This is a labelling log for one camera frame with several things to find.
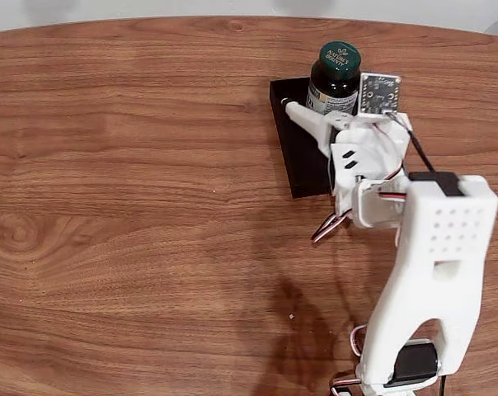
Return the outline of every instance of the circuit board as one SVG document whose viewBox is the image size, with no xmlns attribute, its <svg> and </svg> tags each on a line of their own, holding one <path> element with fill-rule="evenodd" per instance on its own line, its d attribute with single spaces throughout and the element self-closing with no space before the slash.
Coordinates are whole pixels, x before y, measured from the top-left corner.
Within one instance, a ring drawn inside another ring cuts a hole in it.
<svg viewBox="0 0 498 396">
<path fill-rule="evenodd" d="M 359 113 L 382 115 L 397 111 L 401 78 L 388 74 L 362 73 L 359 86 Z"/>
</svg>

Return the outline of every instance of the wire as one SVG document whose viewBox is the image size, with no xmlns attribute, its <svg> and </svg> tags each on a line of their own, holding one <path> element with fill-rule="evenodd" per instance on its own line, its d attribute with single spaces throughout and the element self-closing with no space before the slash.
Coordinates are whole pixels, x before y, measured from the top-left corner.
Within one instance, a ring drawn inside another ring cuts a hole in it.
<svg viewBox="0 0 498 396">
<path fill-rule="evenodd" d="M 381 198 L 397 198 L 399 200 L 406 199 L 405 192 L 379 192 L 378 194 Z"/>
<path fill-rule="evenodd" d="M 423 163 L 425 164 L 425 166 L 427 167 L 427 169 L 429 169 L 430 172 L 436 172 L 435 169 L 434 169 L 434 167 L 432 166 L 432 163 L 430 163 L 429 159 L 427 158 L 427 155 L 425 154 L 425 151 L 421 147 L 420 141 L 414 135 L 414 132 L 412 132 L 412 130 L 408 126 L 406 126 L 405 124 L 403 124 L 399 120 L 399 118 L 397 117 L 397 113 L 395 111 L 387 112 L 385 114 L 391 120 L 396 121 L 400 126 L 402 126 L 403 128 L 405 128 L 406 132 L 408 132 L 409 136 L 411 137 L 411 142 L 412 142 L 412 145 L 414 146 L 414 149 L 416 149 L 417 153 L 420 155 L 421 160 L 423 161 Z"/>
<path fill-rule="evenodd" d="M 382 130 L 381 128 L 379 128 L 379 125 L 377 124 L 373 124 L 373 127 L 381 134 L 383 134 L 384 136 L 386 136 L 386 138 L 388 139 L 388 141 L 390 141 L 390 143 L 392 144 L 393 148 L 394 148 L 394 151 L 397 155 L 397 157 L 399 158 L 399 167 L 392 173 L 390 173 L 388 176 L 386 176 L 384 179 L 385 180 L 391 180 L 393 179 L 403 168 L 403 157 L 401 156 L 401 154 L 399 153 L 399 149 L 397 148 L 396 144 L 394 143 L 394 141 L 392 140 L 392 138 L 384 131 Z"/>
<path fill-rule="evenodd" d="M 356 355 L 357 357 L 361 357 L 361 355 L 362 355 L 363 352 L 359 349 L 359 347 L 355 343 L 355 334 L 359 330 L 361 330 L 362 328 L 366 328 L 366 325 L 362 324 L 360 326 L 356 326 L 356 327 L 354 327 L 354 329 L 350 333 L 350 346 L 351 346 L 351 350 L 354 352 L 354 355 Z"/>
<path fill-rule="evenodd" d="M 335 213 L 330 214 L 326 220 L 321 224 L 321 226 L 312 235 L 312 240 L 317 243 L 324 237 L 326 237 L 331 231 L 339 227 L 343 221 L 346 220 L 346 216 L 351 213 L 351 209 L 348 209 L 340 216 Z"/>
<path fill-rule="evenodd" d="M 445 380 L 447 379 L 447 375 L 441 376 L 441 382 L 439 383 L 439 396 L 444 396 L 445 393 Z"/>
</svg>

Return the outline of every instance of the green bottle cap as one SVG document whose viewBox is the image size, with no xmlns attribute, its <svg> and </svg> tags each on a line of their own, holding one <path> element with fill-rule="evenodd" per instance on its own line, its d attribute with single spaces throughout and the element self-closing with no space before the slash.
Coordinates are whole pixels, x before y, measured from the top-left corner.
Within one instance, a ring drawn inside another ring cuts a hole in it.
<svg viewBox="0 0 498 396">
<path fill-rule="evenodd" d="M 361 54 L 344 41 L 331 41 L 325 44 L 319 55 L 324 72 L 335 80 L 354 77 L 361 65 Z"/>
</svg>

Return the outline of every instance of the black cable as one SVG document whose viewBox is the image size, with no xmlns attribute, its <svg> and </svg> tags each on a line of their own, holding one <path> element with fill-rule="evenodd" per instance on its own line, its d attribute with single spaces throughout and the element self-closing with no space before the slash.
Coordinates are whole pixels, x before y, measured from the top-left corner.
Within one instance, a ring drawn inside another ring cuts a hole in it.
<svg viewBox="0 0 498 396">
<path fill-rule="evenodd" d="M 397 116 L 394 113 L 387 113 L 387 116 L 390 117 L 392 120 L 396 121 L 400 126 L 402 126 L 403 128 L 405 128 L 406 132 L 408 132 L 408 134 L 411 137 L 411 142 L 412 142 L 412 145 L 414 146 L 414 149 L 416 149 L 417 153 L 420 155 L 421 160 L 423 161 L 423 163 L 425 164 L 425 166 L 427 167 L 427 169 L 429 169 L 430 172 L 436 172 L 435 169 L 434 169 L 434 167 L 432 166 L 432 163 L 430 163 L 429 159 L 427 158 L 427 155 L 425 154 L 425 151 L 421 147 L 420 141 L 414 135 L 414 133 L 412 132 L 412 130 L 408 126 L 404 125 L 397 118 Z"/>
<path fill-rule="evenodd" d="M 447 375 L 441 376 L 441 382 L 439 383 L 439 396 L 444 396 L 446 378 L 447 378 Z"/>
</svg>

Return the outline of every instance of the bottle label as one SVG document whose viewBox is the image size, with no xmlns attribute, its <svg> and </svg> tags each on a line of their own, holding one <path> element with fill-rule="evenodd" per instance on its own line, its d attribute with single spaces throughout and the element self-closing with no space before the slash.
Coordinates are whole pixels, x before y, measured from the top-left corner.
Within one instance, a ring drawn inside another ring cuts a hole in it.
<svg viewBox="0 0 498 396">
<path fill-rule="evenodd" d="M 330 97 L 320 92 L 310 81 L 306 107 L 324 115 L 334 110 L 351 114 L 354 110 L 355 101 L 357 101 L 357 95 L 358 92 L 354 92 L 348 97 Z"/>
</svg>

